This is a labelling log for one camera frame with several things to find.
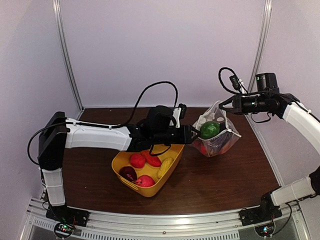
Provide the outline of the green toy pepper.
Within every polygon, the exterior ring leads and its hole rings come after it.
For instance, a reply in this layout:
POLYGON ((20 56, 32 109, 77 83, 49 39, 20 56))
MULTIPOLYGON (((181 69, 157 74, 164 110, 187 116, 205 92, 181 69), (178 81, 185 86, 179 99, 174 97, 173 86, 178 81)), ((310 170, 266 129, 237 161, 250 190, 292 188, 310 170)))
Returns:
POLYGON ((220 133, 220 124, 208 121, 200 127, 200 137, 204 140, 211 139, 220 133))

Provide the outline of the clear polka dot zip bag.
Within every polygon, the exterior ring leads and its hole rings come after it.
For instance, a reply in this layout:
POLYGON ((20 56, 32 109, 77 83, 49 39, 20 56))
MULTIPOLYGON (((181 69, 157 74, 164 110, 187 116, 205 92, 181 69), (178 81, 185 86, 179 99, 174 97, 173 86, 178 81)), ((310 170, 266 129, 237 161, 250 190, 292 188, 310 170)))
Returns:
POLYGON ((192 146, 206 157, 226 153, 242 137, 227 117, 227 112, 219 108, 220 103, 221 100, 216 101, 193 124, 200 131, 200 136, 192 146))

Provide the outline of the purple toy eggplant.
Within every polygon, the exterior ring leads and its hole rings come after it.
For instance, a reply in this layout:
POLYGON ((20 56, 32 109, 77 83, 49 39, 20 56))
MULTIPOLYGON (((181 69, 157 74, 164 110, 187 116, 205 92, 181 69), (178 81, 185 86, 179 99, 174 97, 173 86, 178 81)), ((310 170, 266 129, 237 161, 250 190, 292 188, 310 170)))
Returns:
POLYGON ((229 150, 232 145, 234 134, 230 131, 226 131, 219 135, 213 141, 214 153, 216 155, 222 155, 229 150))

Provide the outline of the yellow plastic basket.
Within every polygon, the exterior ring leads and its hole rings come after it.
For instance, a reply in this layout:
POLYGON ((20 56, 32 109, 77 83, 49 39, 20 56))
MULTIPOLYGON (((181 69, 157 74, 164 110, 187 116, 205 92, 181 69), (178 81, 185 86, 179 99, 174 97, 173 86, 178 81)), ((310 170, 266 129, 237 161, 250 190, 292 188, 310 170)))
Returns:
POLYGON ((130 188, 131 190, 137 192, 143 197, 150 198, 158 193, 158 191, 163 187, 166 181, 169 179, 178 163, 180 162, 183 154, 185 146, 183 144, 173 144, 170 148, 167 148, 165 145, 156 145, 153 149, 155 153, 163 153, 159 156, 159 159, 163 162, 166 159, 172 159, 172 163, 170 167, 166 170, 162 177, 158 177, 159 168, 155 166, 151 166, 146 163, 143 168, 135 168, 135 172, 138 177, 143 175, 150 176, 155 184, 149 187, 141 187, 137 184, 130 182, 120 175, 120 170, 123 167, 129 167, 130 158, 133 155, 131 152, 121 151, 119 152, 115 158, 112 160, 111 167, 113 172, 116 174, 120 182, 122 182, 125 186, 130 188))

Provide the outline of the pink red toy fruit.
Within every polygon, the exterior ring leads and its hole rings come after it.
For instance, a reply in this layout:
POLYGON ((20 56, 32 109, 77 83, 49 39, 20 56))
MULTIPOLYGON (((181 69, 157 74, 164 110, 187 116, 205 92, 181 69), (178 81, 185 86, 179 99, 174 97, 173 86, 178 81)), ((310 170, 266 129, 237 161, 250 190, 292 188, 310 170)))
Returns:
POLYGON ((135 184, 142 187, 142 188, 148 188, 152 187, 156 182, 152 177, 149 175, 141 175, 137 180, 135 181, 135 184))

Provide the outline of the dark red toy onion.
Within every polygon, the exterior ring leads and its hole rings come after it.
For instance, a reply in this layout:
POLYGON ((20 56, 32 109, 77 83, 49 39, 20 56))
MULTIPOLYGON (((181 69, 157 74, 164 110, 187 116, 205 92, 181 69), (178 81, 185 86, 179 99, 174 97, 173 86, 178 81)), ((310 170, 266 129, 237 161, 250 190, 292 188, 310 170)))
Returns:
POLYGON ((135 169, 131 166, 124 166, 120 169, 119 175, 131 183, 135 183, 138 179, 135 169))

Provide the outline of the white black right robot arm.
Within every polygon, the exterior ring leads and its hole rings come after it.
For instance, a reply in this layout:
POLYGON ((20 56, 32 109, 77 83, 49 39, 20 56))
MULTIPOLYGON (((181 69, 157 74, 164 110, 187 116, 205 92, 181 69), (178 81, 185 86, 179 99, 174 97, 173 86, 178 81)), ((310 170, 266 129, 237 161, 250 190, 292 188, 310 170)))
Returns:
POLYGON ((254 78, 257 89, 248 92, 236 73, 223 67, 219 83, 230 96, 218 107, 245 115, 256 132, 280 186, 265 193, 248 214, 269 221, 286 203, 320 195, 320 120, 297 97, 281 93, 274 73, 254 78), (227 74, 231 88, 222 79, 227 74))

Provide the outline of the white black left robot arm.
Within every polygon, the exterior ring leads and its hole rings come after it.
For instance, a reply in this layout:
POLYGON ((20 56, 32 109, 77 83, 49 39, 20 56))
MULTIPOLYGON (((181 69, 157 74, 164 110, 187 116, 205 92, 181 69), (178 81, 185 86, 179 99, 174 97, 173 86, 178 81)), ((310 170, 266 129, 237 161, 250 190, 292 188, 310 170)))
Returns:
POLYGON ((187 107, 158 105, 147 116, 131 123, 103 124, 75 120, 56 112, 38 133, 38 166, 44 179, 48 205, 61 222, 72 218, 68 207, 63 167, 67 149, 93 148, 119 152, 148 151, 151 157, 165 154, 173 145, 188 145, 200 136, 194 126, 181 124, 187 107))

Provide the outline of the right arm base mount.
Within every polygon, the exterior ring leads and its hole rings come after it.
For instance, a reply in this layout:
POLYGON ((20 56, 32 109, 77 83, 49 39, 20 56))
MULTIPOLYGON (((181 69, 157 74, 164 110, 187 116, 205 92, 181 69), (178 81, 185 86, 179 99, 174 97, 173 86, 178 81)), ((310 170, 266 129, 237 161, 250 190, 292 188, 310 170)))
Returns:
POLYGON ((267 221, 272 221, 275 218, 281 217, 280 209, 272 210, 271 212, 263 212, 259 206, 254 208, 243 208, 239 211, 239 218, 243 226, 255 225, 267 221))

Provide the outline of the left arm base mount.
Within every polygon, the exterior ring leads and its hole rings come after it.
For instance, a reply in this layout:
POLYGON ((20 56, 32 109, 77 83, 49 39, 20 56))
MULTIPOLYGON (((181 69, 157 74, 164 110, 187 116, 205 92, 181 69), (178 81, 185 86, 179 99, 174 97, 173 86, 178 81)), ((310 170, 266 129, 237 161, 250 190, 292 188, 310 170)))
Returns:
POLYGON ((46 217, 72 226, 86 227, 90 213, 87 210, 80 210, 68 207, 67 205, 48 205, 46 217))

